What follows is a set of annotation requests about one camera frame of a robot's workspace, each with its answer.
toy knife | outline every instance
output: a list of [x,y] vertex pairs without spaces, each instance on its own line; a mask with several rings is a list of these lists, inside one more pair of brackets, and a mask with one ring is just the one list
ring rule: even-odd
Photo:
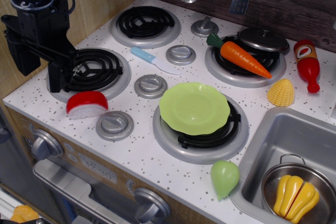
[[148,52],[143,51],[139,47],[132,47],[131,53],[135,56],[138,56],[140,59],[143,59],[149,62],[150,64],[156,65],[162,71],[165,71],[167,73],[177,74],[177,75],[182,74],[178,69],[170,65],[170,63],[162,61],[161,59],[155,57],[154,55],[151,55]]

bottle label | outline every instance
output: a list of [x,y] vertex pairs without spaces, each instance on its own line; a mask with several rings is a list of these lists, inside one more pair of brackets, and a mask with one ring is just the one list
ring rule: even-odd
[[302,45],[298,47],[295,51],[297,63],[305,58],[315,58],[317,59],[315,47],[312,45]]

green pear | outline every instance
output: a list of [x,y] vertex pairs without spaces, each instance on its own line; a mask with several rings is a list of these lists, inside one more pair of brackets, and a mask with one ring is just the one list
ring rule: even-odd
[[217,161],[211,168],[211,180],[218,200],[227,197],[239,181],[239,168],[228,161]]

stovetop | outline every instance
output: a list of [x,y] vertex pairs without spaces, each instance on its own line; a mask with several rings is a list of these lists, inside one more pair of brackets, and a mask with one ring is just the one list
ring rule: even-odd
[[[109,111],[123,111],[133,118],[135,127],[129,137],[118,142],[100,139],[95,130],[98,117],[70,120],[66,116],[66,104],[58,101],[48,92],[47,69],[4,98],[5,104],[217,223],[260,223],[242,213],[229,197],[218,202],[210,178],[212,165],[183,162],[163,150],[154,138],[152,126],[153,114],[159,105],[160,98],[141,98],[134,90],[134,83],[143,75],[156,74],[167,81],[168,88],[181,82],[200,82],[213,86],[233,99],[243,109],[249,124],[246,145],[229,159],[237,165],[266,111],[274,107],[266,97],[271,85],[260,88],[240,88],[218,80],[205,66],[204,55],[208,49],[206,38],[199,38],[190,31],[193,23],[206,16],[158,0],[137,0],[128,8],[145,5],[164,8],[176,15],[181,23],[181,33],[173,42],[159,48],[146,49],[147,52],[162,60],[166,60],[165,52],[175,45],[187,45],[196,52],[193,63],[176,66],[182,71],[180,76],[165,73],[132,55],[129,47],[123,46],[112,38],[110,29],[112,21],[104,24],[76,46],[78,49],[113,50],[127,60],[131,69],[131,80],[121,94],[109,100]],[[219,26],[220,37],[234,35],[244,29],[240,25],[217,18],[211,20]],[[307,84],[298,76],[292,52],[294,43],[289,41],[291,50],[285,55],[287,68],[282,77],[289,79],[295,88],[295,102],[290,108],[326,123],[335,124],[336,120],[330,118],[330,115],[336,101],[334,86],[336,55],[317,49],[321,66],[319,80],[321,90],[317,94],[309,94]]]

toy carrot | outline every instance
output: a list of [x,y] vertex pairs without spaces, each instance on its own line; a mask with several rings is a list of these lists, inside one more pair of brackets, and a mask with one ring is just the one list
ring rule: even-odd
[[270,72],[268,72],[263,65],[261,65],[252,55],[250,55],[243,48],[238,46],[232,41],[223,41],[216,33],[212,33],[206,40],[209,46],[217,47],[221,50],[220,55],[228,61],[236,64],[237,66],[244,68],[247,71],[255,73],[265,78],[272,78]]

